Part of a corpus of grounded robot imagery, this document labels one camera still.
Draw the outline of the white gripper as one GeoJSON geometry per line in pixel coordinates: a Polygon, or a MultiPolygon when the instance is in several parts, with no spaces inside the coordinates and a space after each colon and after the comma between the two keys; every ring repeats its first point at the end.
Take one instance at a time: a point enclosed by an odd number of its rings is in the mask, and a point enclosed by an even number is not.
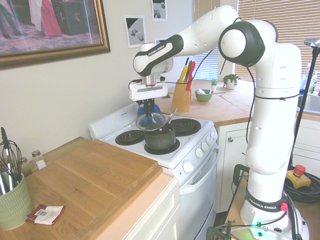
{"type": "Polygon", "coordinates": [[[165,97],[167,94],[168,86],[166,83],[156,83],[153,86],[147,86],[140,82],[129,84],[129,98],[134,102],[143,100],[146,117],[151,116],[154,112],[154,98],[165,97]]]}

